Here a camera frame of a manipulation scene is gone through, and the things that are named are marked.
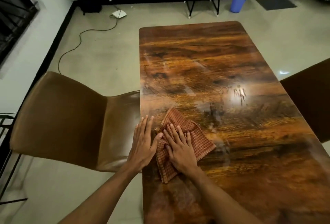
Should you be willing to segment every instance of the power cord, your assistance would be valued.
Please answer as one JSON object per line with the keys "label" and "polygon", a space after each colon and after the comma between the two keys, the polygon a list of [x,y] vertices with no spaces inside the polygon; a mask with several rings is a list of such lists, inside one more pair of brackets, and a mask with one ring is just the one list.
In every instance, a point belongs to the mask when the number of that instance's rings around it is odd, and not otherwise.
{"label": "power cord", "polygon": [[72,52],[73,50],[76,50],[76,49],[80,46],[80,44],[81,44],[81,42],[82,42],[82,41],[81,41],[81,35],[82,35],[83,33],[88,32],[88,31],[100,31],[100,32],[110,31],[110,30],[114,29],[114,28],[117,26],[117,24],[118,24],[118,20],[120,20],[119,17],[120,17],[120,13],[121,13],[122,10],[119,9],[116,5],[113,5],[113,6],[114,6],[116,9],[120,10],[119,15],[118,15],[118,18],[114,17],[113,15],[110,15],[110,16],[109,16],[109,17],[112,18],[112,19],[116,19],[116,24],[115,24],[115,26],[112,27],[112,28],[109,28],[109,29],[105,29],[105,30],[101,30],[101,29],[87,29],[87,30],[85,30],[85,31],[82,31],[82,32],[79,34],[80,42],[79,42],[78,46],[76,46],[75,48],[73,48],[73,49],[71,49],[71,50],[65,52],[64,54],[62,54],[62,56],[61,56],[60,59],[58,60],[57,70],[58,70],[58,72],[59,72],[60,74],[62,74],[61,71],[60,71],[60,62],[61,62],[61,59],[64,57],[64,55],[66,55],[67,53]]}

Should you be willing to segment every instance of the person's left hand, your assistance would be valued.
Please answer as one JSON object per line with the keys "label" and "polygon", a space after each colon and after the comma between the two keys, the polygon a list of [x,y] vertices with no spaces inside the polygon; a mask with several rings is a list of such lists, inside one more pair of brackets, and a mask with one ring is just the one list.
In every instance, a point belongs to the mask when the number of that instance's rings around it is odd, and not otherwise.
{"label": "person's left hand", "polygon": [[156,135],[151,145],[152,122],[153,116],[149,120],[148,116],[142,117],[134,130],[132,149],[128,155],[127,163],[134,168],[136,173],[149,164],[163,136],[163,133]]}

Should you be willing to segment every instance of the blue trash can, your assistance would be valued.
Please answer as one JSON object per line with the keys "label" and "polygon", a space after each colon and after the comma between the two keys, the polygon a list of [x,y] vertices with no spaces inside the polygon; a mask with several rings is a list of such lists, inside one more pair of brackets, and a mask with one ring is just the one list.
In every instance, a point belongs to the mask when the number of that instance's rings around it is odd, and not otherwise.
{"label": "blue trash can", "polygon": [[245,1],[246,0],[233,0],[231,3],[230,11],[232,13],[239,13]]}

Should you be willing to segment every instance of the brown leather chair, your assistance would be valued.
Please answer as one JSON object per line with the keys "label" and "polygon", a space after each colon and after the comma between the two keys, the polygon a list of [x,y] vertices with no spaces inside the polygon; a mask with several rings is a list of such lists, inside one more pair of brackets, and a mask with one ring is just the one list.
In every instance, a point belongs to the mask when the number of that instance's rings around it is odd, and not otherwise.
{"label": "brown leather chair", "polygon": [[106,97],[47,72],[18,114],[10,147],[21,154],[116,172],[127,160],[139,119],[139,91]]}

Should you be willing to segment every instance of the gray doormat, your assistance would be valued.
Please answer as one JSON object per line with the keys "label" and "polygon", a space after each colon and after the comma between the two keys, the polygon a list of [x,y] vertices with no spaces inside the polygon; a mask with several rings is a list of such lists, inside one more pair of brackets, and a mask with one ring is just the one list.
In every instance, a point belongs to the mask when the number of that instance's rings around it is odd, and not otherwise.
{"label": "gray doormat", "polygon": [[289,0],[256,0],[264,9],[277,10],[284,8],[296,8],[297,6]]}

